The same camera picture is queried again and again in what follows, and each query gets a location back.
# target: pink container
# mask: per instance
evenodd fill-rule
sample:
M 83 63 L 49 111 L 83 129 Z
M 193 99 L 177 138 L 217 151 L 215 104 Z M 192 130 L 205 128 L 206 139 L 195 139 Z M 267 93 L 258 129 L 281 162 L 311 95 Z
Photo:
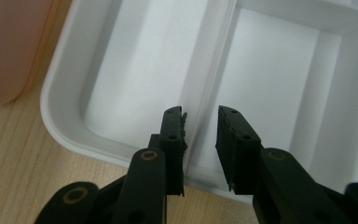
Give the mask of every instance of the pink container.
M 0 105 L 24 89 L 52 0 L 0 0 Z

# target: wooden surface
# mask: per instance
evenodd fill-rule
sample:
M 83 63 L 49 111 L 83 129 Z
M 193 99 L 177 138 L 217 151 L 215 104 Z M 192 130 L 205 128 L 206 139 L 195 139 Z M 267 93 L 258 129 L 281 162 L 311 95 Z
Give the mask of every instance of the wooden surface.
M 71 152 L 48 134 L 39 111 L 40 90 L 70 1 L 54 1 L 26 89 L 0 106 L 0 223 L 33 223 L 61 187 L 91 181 L 103 187 L 126 169 Z M 168 223 L 257 223 L 251 205 L 197 189 L 169 197 Z

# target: white plastic tray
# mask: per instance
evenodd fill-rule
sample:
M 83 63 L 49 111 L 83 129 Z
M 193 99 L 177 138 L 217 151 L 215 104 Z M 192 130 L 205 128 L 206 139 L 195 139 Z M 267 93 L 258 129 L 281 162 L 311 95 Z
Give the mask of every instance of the white plastic tray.
M 128 166 L 165 109 L 188 112 L 186 183 L 236 200 L 217 108 L 338 191 L 358 181 L 358 1 L 74 1 L 42 91 L 64 147 Z

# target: round hole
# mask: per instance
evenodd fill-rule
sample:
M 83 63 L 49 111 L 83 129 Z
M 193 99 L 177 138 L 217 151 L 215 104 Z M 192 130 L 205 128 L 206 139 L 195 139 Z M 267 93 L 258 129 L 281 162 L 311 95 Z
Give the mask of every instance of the round hole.
M 331 223 L 331 216 L 324 211 L 315 211 L 313 215 L 322 223 Z
M 268 153 L 268 156 L 275 160 L 275 161 L 283 161 L 285 159 L 285 155 L 283 153 L 281 153 L 280 151 L 270 151 Z
M 78 203 L 86 198 L 87 194 L 89 194 L 89 191 L 86 188 L 76 187 L 66 192 L 62 197 L 62 201 L 66 204 Z
M 155 151 L 145 151 L 141 154 L 141 158 L 144 161 L 152 161 L 158 156 Z
M 141 210 L 132 211 L 128 216 L 128 221 L 130 223 L 134 223 L 134 224 L 141 223 L 144 220 L 145 220 L 145 212 Z

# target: wooden table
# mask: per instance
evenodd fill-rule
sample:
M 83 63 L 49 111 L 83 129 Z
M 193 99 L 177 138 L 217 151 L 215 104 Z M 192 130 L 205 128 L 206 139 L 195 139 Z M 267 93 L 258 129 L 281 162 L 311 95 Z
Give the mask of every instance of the wooden table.
M 0 106 L 0 223 L 33 223 L 61 187 L 90 181 L 103 187 L 125 168 L 78 155 L 48 134 L 39 110 L 41 87 L 70 1 L 54 1 L 22 95 Z M 251 205 L 197 189 L 169 197 L 168 223 L 257 223 Z

